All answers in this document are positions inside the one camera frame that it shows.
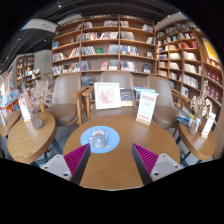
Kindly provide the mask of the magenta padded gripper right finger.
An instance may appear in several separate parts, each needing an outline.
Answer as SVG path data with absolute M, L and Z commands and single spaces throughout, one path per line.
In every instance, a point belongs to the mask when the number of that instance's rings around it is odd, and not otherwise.
M 144 185 L 168 176 L 182 167 L 167 154 L 160 155 L 140 146 L 132 144 L 132 155 Z

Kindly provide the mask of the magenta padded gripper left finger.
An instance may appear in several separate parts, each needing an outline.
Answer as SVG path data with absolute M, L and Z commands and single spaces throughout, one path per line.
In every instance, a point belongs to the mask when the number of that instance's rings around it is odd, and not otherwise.
M 55 155 L 42 169 L 79 185 L 90 155 L 90 144 L 85 144 L 65 156 Z

